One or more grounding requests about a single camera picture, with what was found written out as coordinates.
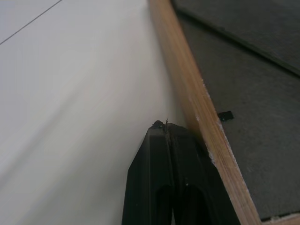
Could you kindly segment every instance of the white wall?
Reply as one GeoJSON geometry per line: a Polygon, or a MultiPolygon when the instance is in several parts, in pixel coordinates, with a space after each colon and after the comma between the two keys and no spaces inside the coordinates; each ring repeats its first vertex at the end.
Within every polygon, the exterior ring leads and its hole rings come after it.
{"type": "Polygon", "coordinates": [[[57,4],[0,45],[0,103],[1,225],[120,224],[147,128],[184,125],[145,0],[57,4]]]}

